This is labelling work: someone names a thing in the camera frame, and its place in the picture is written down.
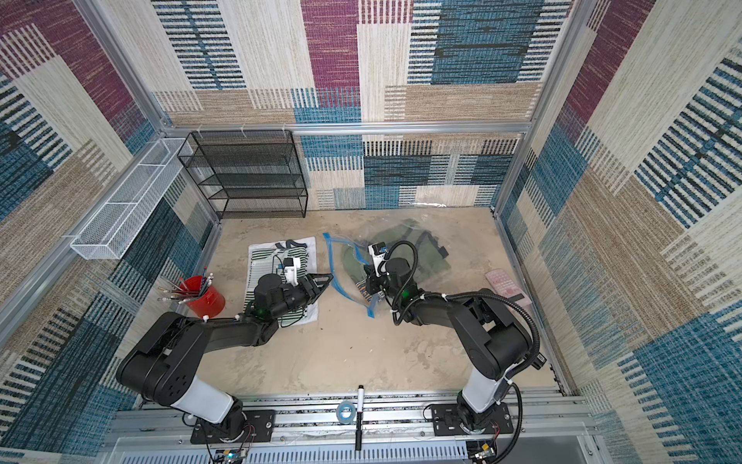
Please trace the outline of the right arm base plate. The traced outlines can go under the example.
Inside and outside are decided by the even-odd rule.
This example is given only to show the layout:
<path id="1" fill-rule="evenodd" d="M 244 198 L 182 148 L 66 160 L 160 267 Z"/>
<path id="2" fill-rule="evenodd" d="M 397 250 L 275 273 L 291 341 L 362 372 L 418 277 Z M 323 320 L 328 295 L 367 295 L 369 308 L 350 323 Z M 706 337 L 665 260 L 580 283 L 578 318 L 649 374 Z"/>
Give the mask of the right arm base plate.
<path id="1" fill-rule="evenodd" d="M 435 436 L 512 434 L 515 430 L 504 403 L 494 403 L 482 413 L 465 403 L 432 403 L 424 408 L 423 417 L 432 423 Z"/>

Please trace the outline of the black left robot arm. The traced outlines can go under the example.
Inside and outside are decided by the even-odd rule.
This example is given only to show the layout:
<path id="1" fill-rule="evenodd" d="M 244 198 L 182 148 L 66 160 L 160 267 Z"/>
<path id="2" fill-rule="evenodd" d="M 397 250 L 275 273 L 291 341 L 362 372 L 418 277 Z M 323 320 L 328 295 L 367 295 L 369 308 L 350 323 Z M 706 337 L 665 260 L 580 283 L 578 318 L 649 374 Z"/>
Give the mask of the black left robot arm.
<path id="1" fill-rule="evenodd" d="M 247 428 L 243 404 L 197 377 L 207 353 L 259 347 L 279 328 L 280 317 L 316 303 L 331 274 L 308 274 L 295 283 L 261 276 L 253 306 L 232 318 L 199 319 L 164 313 L 121 361 L 116 380 L 144 399 L 197 417 L 207 438 L 235 441 Z"/>

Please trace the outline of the clear vacuum bag blue zip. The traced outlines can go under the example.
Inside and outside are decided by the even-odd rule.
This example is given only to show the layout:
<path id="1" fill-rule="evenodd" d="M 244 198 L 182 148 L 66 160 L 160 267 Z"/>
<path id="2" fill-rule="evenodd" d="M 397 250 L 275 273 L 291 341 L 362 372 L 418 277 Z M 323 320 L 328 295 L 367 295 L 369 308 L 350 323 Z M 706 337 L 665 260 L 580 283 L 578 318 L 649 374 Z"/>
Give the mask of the clear vacuum bag blue zip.
<path id="1" fill-rule="evenodd" d="M 364 280 L 358 283 L 353 282 L 353 280 L 349 278 L 349 276 L 347 276 L 347 274 L 341 269 L 340 254 L 342 253 L 342 250 L 340 249 L 340 247 L 342 247 L 343 245 L 346 245 L 349 247 L 355 247 L 356 241 L 359 239 L 359 236 L 361 235 L 361 233 L 367 227 L 371 227 L 375 223 L 380 222 L 382 224 L 381 228 L 386 228 L 389 225 L 394 225 L 394 224 L 397 224 L 398 222 L 402 222 L 402 220 L 407 220 L 407 219 L 408 218 L 402 218 L 400 220 L 399 218 L 384 217 L 384 218 L 380 218 L 380 220 L 374 220 L 374 222 L 369 222 L 361 226 L 361 228 L 359 228 L 359 230 L 357 231 L 348 232 L 345 234 L 330 233 L 330 232 L 325 232 L 323 234 L 323 239 L 328 248 L 328 266 L 330 266 L 330 272 L 334 276 L 334 282 L 332 283 L 332 287 L 342 297 L 362 307 L 365 314 L 370 318 L 374 318 L 376 316 L 377 309 L 379 307 L 382 307 L 385 303 L 390 303 L 390 299 L 388 299 L 388 297 L 386 297 L 386 295 L 384 295 L 383 293 L 370 295 L 366 292 L 365 290 L 366 274 L 364 276 Z M 420 220 L 417 220 L 417 221 L 420 222 L 425 228 L 429 229 L 423 224 L 423 222 L 421 222 Z M 441 242 L 440 238 L 439 238 L 439 242 L 444 247 L 446 247 L 444 243 Z M 409 262 L 410 267 L 417 270 L 417 265 L 419 264 L 419 253 L 417 252 L 417 248 L 411 242 L 399 241 L 390 247 L 389 246 L 386 246 L 386 247 L 388 248 L 388 253 L 386 254 L 386 258 L 388 259 L 387 261 L 389 261 L 392 258 L 405 258 Z M 371 264 L 363 265 L 364 273 L 365 273 L 364 271 L 365 265 L 373 266 L 373 261 Z"/>

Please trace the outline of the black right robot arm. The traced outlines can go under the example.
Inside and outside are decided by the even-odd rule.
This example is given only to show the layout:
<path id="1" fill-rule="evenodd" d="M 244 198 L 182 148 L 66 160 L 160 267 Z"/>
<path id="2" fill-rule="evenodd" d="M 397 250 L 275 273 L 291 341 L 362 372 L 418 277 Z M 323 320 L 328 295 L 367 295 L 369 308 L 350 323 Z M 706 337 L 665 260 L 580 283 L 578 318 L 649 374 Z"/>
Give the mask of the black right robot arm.
<path id="1" fill-rule="evenodd" d="M 467 385 L 457 396 L 463 431 L 479 432 L 495 425 L 514 377 L 546 363 L 533 317 L 505 297 L 487 289 L 455 295 L 424 291 L 404 258 L 366 265 L 364 272 L 366 291 L 390 299 L 395 325 L 436 325 L 456 332 L 473 365 Z"/>

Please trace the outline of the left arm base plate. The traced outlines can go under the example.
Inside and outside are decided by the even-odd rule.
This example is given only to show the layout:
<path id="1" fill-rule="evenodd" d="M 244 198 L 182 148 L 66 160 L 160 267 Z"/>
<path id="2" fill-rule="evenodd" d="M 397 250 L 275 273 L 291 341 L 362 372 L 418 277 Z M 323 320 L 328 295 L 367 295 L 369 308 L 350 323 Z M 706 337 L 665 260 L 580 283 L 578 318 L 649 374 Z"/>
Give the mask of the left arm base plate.
<path id="1" fill-rule="evenodd" d="M 215 425 L 199 419 L 192 428 L 192 445 L 247 445 L 272 440 L 276 410 L 243 410 L 230 413 Z"/>

